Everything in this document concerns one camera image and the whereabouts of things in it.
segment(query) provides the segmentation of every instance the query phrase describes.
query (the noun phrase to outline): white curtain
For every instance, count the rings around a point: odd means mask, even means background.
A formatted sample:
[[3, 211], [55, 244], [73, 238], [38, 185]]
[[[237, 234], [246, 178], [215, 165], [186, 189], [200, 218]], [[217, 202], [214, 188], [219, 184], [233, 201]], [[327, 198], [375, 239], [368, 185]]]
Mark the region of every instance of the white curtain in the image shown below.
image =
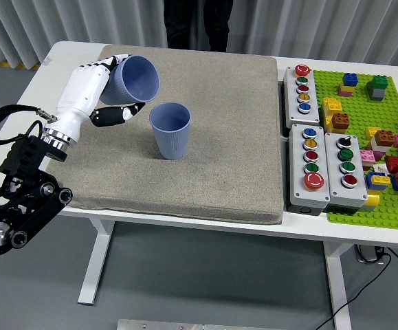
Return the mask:
[[[204, 0], [191, 48], [208, 50]], [[40, 63], [58, 41], [166, 47], [163, 0], [0, 0], [0, 62]], [[398, 65], [398, 0], [234, 0], [228, 52]]]

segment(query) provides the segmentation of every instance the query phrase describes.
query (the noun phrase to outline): black pants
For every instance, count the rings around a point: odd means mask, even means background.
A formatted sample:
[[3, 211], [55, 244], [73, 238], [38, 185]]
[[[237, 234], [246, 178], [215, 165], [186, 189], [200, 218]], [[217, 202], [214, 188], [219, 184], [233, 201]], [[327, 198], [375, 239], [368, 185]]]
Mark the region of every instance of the black pants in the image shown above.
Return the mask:
[[[226, 52], [233, 0], [206, 0], [203, 22], [211, 52]], [[164, 0], [164, 22], [169, 48], [190, 49], [192, 10], [196, 1]]]

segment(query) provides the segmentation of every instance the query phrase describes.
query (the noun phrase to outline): blue plastic cup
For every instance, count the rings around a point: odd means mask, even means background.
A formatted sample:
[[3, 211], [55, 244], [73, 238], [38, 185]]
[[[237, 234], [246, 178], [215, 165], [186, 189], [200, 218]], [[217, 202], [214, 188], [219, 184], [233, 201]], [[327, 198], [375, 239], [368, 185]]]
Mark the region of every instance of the blue plastic cup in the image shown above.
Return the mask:
[[162, 156], [168, 160], [182, 158], [190, 135], [190, 110], [180, 103], [162, 103], [150, 112], [150, 123]]
[[142, 55], [131, 55], [113, 69], [100, 100], [106, 105], [150, 102], [159, 88], [154, 64]]

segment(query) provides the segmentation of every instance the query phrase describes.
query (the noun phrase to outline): gray felt pad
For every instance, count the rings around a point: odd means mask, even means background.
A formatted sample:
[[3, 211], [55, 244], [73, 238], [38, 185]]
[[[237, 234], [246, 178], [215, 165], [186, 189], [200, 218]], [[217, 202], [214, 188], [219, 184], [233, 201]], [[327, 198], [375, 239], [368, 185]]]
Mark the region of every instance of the gray felt pad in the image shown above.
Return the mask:
[[[81, 126], [66, 162], [47, 171], [73, 208], [241, 223], [280, 223], [283, 187], [277, 67], [266, 56], [106, 46], [100, 58], [141, 54], [159, 71], [158, 96], [125, 124]], [[163, 102], [192, 112], [186, 155], [159, 153], [148, 115]]]

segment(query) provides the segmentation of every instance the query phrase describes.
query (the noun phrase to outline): table leg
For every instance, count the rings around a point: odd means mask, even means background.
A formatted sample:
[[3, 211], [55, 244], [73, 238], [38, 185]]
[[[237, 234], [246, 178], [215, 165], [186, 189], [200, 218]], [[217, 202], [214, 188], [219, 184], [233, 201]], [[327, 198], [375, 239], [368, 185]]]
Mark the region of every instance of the table leg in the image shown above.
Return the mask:
[[78, 303], [82, 305], [93, 305], [105, 256], [109, 249], [111, 233], [115, 225], [115, 221], [112, 220], [90, 219], [90, 221], [98, 231], [98, 235], [96, 236], [86, 276], [82, 283], [80, 297], [78, 298]]
[[[346, 252], [351, 246], [353, 246], [353, 244], [324, 242], [324, 253], [333, 312], [337, 311], [347, 302], [340, 257], [341, 254]], [[334, 320], [337, 330], [351, 330], [349, 307], [346, 306], [341, 309], [341, 311], [336, 314]]]

